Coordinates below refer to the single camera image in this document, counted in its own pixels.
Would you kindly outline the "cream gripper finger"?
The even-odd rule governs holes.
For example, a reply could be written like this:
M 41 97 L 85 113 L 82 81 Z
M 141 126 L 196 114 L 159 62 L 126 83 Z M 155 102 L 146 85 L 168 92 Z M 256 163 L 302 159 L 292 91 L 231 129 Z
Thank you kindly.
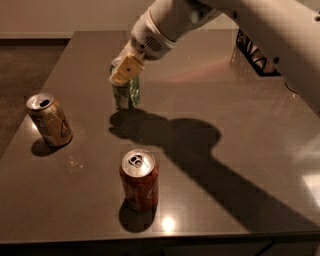
M 144 70 L 144 63 L 134 54 L 117 57 L 112 63 L 109 81 L 116 86 L 123 86 Z
M 118 66 L 121 61 L 128 55 L 128 54 L 135 54 L 136 50 L 132 46 L 131 41 L 128 41 L 124 48 L 120 51 L 119 55 L 114 59 L 114 65 Z

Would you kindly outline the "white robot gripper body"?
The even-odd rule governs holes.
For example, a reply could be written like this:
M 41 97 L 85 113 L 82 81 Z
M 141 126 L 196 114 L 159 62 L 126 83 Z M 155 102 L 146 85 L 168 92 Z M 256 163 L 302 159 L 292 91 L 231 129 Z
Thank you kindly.
M 163 58 L 175 45 L 169 17 L 149 8 L 131 31 L 131 46 L 141 58 L 154 61 Z

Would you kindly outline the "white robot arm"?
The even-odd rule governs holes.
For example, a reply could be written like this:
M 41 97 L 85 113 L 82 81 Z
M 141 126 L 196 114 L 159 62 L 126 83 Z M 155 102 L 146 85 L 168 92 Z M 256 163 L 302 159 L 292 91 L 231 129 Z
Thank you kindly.
M 227 15 L 314 111 L 320 111 L 319 14 L 297 0 L 155 0 L 112 61 L 110 82 L 123 86 L 146 60 L 165 56 L 186 33 Z

